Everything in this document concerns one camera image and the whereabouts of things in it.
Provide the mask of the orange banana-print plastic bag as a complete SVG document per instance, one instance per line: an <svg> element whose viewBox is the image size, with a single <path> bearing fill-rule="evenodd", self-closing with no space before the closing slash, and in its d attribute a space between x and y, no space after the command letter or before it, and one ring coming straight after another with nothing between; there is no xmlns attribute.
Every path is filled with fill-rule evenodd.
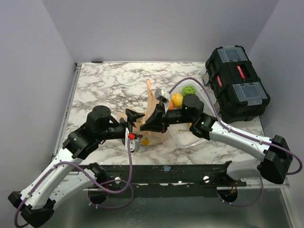
<svg viewBox="0 0 304 228"><path fill-rule="evenodd" d="M143 125L148 118L154 112L156 104L159 102L154 95L154 92L151 88L152 84L149 79L147 79L147 108L144 112L145 116L136 120L133 126L133 134L138 134L142 136L140 138L141 146L153 146L160 143L163 143L168 138L168 133L157 133L157 132L149 132L149 131L141 131L140 126Z"/></svg>

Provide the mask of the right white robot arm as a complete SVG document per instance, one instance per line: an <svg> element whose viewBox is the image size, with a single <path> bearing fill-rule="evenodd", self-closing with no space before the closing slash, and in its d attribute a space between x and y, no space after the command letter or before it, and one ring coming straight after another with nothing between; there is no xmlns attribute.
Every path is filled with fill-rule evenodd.
<svg viewBox="0 0 304 228"><path fill-rule="evenodd" d="M204 103L195 94L186 95L180 109L166 111L164 103L159 102L140 129L165 133L172 124L190 123L189 131L196 137L224 143L253 156L251 160L228 163L218 175L224 186L256 177L274 184L284 182L293 158L286 152L288 146L283 137L276 135L271 139L244 132L204 113L203 108Z"/></svg>

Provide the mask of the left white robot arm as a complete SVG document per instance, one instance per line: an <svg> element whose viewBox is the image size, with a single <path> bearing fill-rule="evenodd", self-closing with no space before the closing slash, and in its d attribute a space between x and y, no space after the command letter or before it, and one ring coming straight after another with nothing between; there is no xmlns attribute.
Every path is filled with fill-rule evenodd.
<svg viewBox="0 0 304 228"><path fill-rule="evenodd" d="M90 164L86 169L79 166L107 140L121 139L129 156L139 150L139 137L132 133L132 129L134 123L145 115L130 109L126 109L125 113L127 119L117 121L107 106L94 107L87 115L86 122L68 135L56 157L39 177L21 192L14 191L8 196L17 209L14 218L16 227L20 227L18 216L22 216L26 225L41 227L53 216L64 198L92 186L108 194L120 194L132 189L131 163L128 179L120 190L108 188L110 181L106 178L105 170L97 163Z"/></svg>

